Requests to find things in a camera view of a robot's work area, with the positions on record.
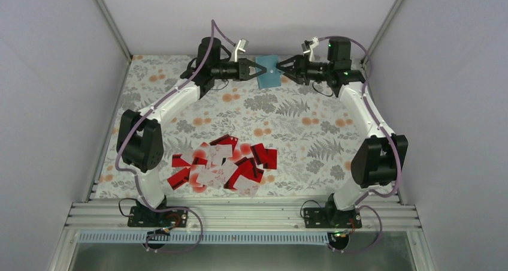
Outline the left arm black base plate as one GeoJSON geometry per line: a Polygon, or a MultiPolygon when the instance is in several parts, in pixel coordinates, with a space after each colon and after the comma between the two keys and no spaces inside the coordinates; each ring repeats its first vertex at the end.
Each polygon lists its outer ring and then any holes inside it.
{"type": "Polygon", "coordinates": [[[128,227],[178,227],[184,228],[187,223],[188,211],[172,210],[157,213],[145,206],[131,207],[127,222],[128,227]]]}

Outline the blue leather card holder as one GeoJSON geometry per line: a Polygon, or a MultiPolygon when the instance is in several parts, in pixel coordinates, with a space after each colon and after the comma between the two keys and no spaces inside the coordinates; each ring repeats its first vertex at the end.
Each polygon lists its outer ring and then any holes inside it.
{"type": "Polygon", "coordinates": [[[257,56],[255,62],[266,68],[266,72],[258,76],[259,89],[276,88],[282,85],[282,72],[277,69],[278,55],[257,56]]]}

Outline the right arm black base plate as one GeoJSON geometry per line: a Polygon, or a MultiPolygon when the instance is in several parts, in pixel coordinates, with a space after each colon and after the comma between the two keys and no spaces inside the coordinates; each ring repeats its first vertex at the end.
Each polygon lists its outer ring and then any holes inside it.
{"type": "Polygon", "coordinates": [[[362,221],[356,210],[326,210],[324,207],[307,207],[302,211],[306,228],[361,228],[362,221]]]}

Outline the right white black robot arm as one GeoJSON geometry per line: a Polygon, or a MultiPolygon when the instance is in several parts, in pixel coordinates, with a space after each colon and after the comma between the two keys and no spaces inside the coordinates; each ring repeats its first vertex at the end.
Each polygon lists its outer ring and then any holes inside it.
{"type": "Polygon", "coordinates": [[[382,118],[368,91],[369,77],[352,69],[352,45],[361,50],[365,47],[347,37],[329,36],[326,40],[326,62],[315,60],[314,49],[322,39],[314,37],[303,42],[303,54],[280,61],[276,67],[299,85],[325,82],[351,113],[364,139],[350,165],[351,179],[331,194],[325,205],[326,223],[339,227],[346,222],[347,211],[355,210],[367,196],[388,198],[398,192],[408,140],[382,118]]]}

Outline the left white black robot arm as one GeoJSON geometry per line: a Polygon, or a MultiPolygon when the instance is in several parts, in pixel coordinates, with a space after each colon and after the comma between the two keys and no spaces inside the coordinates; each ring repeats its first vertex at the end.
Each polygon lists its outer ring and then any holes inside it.
{"type": "Polygon", "coordinates": [[[241,39],[230,52],[220,39],[203,38],[196,58],[180,76],[182,83],[143,109],[127,109],[122,113],[115,167],[134,175],[138,201],[145,206],[143,218],[150,225],[161,225],[167,217],[166,208],[161,206],[165,194],[157,170],[164,155],[163,124],[200,100],[217,79],[248,81],[265,74],[266,67],[238,57],[247,43],[241,39]]]}

